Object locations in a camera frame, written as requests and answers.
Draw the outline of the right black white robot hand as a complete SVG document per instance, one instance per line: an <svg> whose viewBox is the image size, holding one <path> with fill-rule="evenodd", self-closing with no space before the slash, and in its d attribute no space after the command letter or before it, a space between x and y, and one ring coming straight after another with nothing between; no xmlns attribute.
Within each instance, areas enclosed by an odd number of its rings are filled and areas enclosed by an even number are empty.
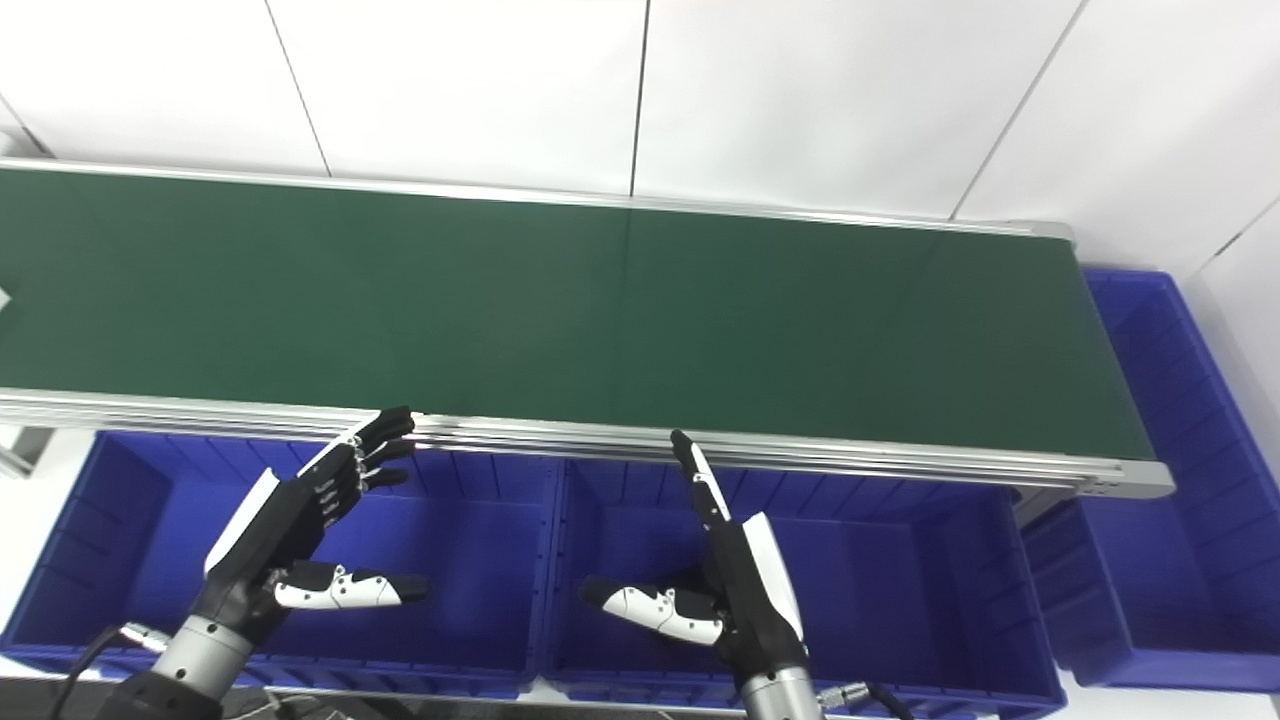
<svg viewBox="0 0 1280 720"><path fill-rule="evenodd" d="M580 598L659 635L713 648L742 698L755 680L809 682L803 620L769 518L736 518L700 446L680 429L669 442L707 538L705 589L588 577Z"/></svg>

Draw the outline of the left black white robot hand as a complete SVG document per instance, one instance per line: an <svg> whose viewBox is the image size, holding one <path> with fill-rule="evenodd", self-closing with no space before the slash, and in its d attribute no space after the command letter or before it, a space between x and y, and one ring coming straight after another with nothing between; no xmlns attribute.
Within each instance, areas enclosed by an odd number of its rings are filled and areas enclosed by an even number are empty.
<svg viewBox="0 0 1280 720"><path fill-rule="evenodd" d="M407 480L392 460L408 457L415 428L406 406L388 407L339 433L285 479L266 469L205 561L191 615L202 629L227 630L257 647L293 610L334 611L415 603L428 582L314 553L328 529L371 489Z"/></svg>

